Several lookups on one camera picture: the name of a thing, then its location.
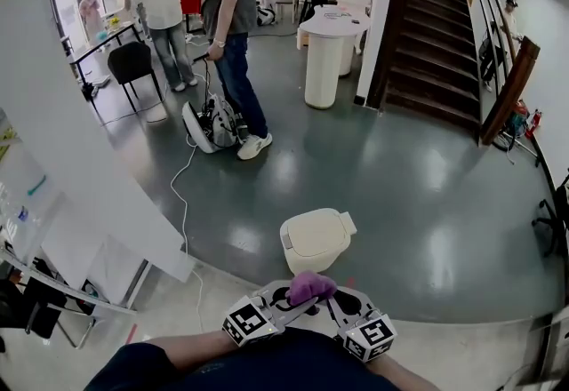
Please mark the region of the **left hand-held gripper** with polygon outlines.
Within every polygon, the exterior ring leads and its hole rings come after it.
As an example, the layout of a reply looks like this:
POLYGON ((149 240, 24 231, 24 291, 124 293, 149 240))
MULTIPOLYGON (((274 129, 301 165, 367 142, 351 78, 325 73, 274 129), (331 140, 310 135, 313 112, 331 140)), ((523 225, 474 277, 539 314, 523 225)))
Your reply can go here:
POLYGON ((318 301, 314 297, 291 306, 286 297, 290 283, 277 280, 243 296, 225 314, 222 330, 238 347, 282 333, 285 326, 310 311, 318 301))

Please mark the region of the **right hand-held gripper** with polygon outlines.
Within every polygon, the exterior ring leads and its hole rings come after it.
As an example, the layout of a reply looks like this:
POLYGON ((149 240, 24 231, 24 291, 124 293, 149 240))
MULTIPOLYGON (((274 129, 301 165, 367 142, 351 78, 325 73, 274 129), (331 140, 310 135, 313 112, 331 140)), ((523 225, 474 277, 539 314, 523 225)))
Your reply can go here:
POLYGON ((336 338, 358 360, 369 363, 390 350, 397 331, 367 295, 339 287, 326 305, 338 325, 336 338))

